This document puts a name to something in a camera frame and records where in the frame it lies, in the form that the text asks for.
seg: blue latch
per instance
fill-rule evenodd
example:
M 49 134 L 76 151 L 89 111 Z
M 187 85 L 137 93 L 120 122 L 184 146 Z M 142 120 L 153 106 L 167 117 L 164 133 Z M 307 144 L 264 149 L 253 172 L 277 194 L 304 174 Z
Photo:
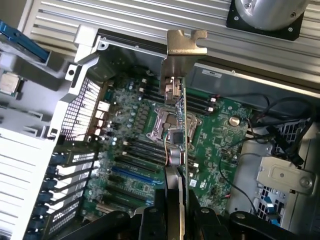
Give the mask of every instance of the blue latch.
M 10 27 L 0 20 L 0 34 L 3 34 L 8 40 L 14 44 L 18 44 L 37 56 L 41 62 L 45 63 L 49 57 L 49 52 L 38 46 L 34 41 L 17 29 Z

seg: ram slot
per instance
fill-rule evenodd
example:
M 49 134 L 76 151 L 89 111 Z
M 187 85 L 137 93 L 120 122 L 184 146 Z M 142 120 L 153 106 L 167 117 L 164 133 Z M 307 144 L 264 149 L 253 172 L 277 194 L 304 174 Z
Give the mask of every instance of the ram slot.
M 164 165 L 165 164 L 165 159 L 164 158 L 154 157 L 153 155 L 146 154 L 144 152 L 146 152 L 146 151 L 137 152 L 137 151 L 134 151 L 134 150 L 126 150 L 124 156 L 133 156 L 133 157 L 141 158 L 143 160 L 151 161 L 151 162 L 153 162 L 155 164 L 160 164 L 160 165 Z

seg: green circuit board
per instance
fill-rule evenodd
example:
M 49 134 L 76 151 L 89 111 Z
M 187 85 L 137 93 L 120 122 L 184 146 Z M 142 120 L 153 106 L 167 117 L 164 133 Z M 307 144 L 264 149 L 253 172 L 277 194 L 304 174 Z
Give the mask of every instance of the green circuit board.
M 126 79 L 105 94 L 105 101 L 111 104 L 108 121 L 116 127 L 102 142 L 96 162 L 99 168 L 92 171 L 84 193 L 83 217 L 105 214 L 96 209 L 99 203 L 132 215 L 136 208 L 152 205 L 155 189 L 163 188 L 165 153 L 159 140 L 162 132 L 158 132 L 158 140 L 152 135 L 157 132 L 155 124 L 160 112 L 170 116 L 161 123 L 165 128 L 166 124 L 174 124 L 176 110 L 155 96 L 142 96 L 140 82 L 141 79 Z M 148 79 L 147 84 L 156 86 L 157 81 Z M 208 93 L 194 89 L 187 89 L 188 95 L 209 99 Z M 201 114 L 188 111 L 187 101 L 188 119 L 197 123 L 188 147 L 188 156 L 196 166 L 189 169 L 188 185 L 202 206 L 223 213 L 231 187 L 221 178 L 218 163 L 222 158 L 222 171 L 233 180 L 242 146 L 225 150 L 245 137 L 248 126 L 244 119 L 250 117 L 252 110 L 224 98 L 217 98 L 212 106 L 212 112 Z M 230 124 L 231 117 L 239 120 L 236 126 Z

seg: cpu socket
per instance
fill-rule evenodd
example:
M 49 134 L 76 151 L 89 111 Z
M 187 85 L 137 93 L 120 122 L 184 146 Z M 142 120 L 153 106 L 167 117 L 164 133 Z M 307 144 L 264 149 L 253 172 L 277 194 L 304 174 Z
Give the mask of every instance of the cpu socket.
M 177 128 L 177 116 L 176 113 L 169 108 L 155 108 L 154 111 L 157 113 L 157 117 L 152 132 L 149 132 L 146 136 L 154 142 L 162 142 L 165 131 Z M 196 128 L 198 125 L 202 124 L 202 121 L 192 113 L 188 113 L 186 124 L 188 129 L 188 139 L 191 144 Z

